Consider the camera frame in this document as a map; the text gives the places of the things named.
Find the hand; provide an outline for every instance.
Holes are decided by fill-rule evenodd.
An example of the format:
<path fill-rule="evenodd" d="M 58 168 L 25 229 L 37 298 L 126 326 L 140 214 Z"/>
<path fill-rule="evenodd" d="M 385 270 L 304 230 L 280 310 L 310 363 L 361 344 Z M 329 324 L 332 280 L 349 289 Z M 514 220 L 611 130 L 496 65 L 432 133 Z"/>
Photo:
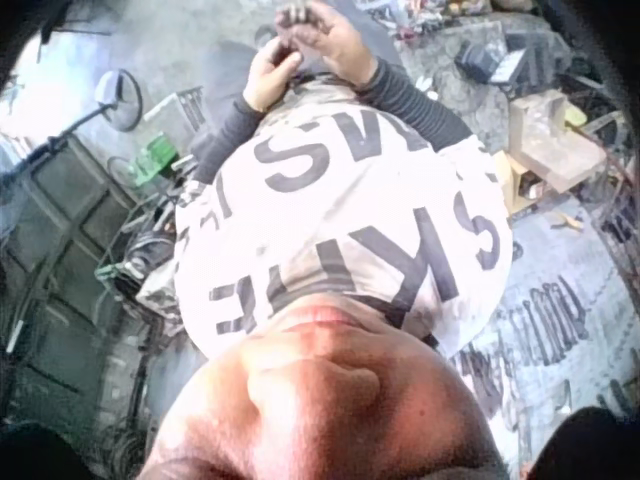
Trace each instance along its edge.
<path fill-rule="evenodd" d="M 318 0 L 311 2 L 309 9 L 311 23 L 291 27 L 293 41 L 317 50 L 329 69 L 343 80 L 356 87 L 369 83 L 378 61 L 362 43 L 360 33 L 345 17 Z"/>
<path fill-rule="evenodd" d="M 270 40 L 251 62 L 249 79 L 242 96 L 251 108 L 266 112 L 282 98 L 287 82 L 301 63 L 300 52 L 285 49 L 278 37 Z"/>

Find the white t-shirt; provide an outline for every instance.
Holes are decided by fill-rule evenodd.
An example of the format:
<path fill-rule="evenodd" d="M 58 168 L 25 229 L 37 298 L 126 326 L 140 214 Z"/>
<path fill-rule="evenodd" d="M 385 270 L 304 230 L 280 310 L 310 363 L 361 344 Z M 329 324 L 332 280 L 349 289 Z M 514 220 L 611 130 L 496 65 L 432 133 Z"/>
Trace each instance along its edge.
<path fill-rule="evenodd" d="M 489 320 L 511 231 L 494 162 L 474 136 L 437 154 L 396 117 L 306 104 L 264 128 L 177 209 L 175 286 L 208 357 L 302 295 L 396 312 L 452 356 Z"/>

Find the man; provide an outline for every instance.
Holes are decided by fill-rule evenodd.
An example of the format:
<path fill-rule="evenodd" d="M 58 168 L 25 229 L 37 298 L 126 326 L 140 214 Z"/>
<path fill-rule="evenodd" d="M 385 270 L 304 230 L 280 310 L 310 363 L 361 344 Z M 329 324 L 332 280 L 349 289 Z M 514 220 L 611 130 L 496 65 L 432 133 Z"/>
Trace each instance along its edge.
<path fill-rule="evenodd" d="M 224 70 L 241 55 L 218 65 L 223 118 L 177 211 L 175 278 L 210 362 L 143 479 L 505 475 L 446 360 L 509 270 L 492 159 L 373 23 L 337 6 L 351 22 L 320 2 L 309 23 L 280 16 L 242 95 Z M 315 73 L 287 92 L 301 52 Z"/>

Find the dark gray sleeve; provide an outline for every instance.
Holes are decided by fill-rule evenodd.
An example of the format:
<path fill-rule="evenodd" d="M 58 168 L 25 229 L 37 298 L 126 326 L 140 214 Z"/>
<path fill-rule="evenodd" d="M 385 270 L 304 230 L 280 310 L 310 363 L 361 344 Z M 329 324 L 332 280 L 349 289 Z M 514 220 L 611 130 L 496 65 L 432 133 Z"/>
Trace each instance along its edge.
<path fill-rule="evenodd" d="M 256 133 L 265 114 L 256 112 L 239 96 L 233 102 L 230 115 L 213 141 L 199 155 L 198 167 L 193 179 L 201 183 L 212 184 L 216 173 L 227 158 Z"/>
<path fill-rule="evenodd" d="M 363 103 L 391 113 L 411 126 L 436 152 L 472 135 L 460 117 L 427 98 L 406 75 L 393 70 L 381 58 L 371 81 L 357 93 Z"/>

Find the mouth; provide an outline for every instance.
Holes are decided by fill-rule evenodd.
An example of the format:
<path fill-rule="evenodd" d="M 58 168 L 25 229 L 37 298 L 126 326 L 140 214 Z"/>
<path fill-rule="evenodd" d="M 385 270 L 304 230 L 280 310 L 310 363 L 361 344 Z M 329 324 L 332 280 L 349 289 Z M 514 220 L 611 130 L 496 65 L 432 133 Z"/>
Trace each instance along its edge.
<path fill-rule="evenodd" d="M 328 305 L 312 305 L 292 310 L 282 319 L 277 329 L 281 332 L 291 332 L 314 326 L 323 328 L 351 327 L 368 331 L 353 315 Z"/>

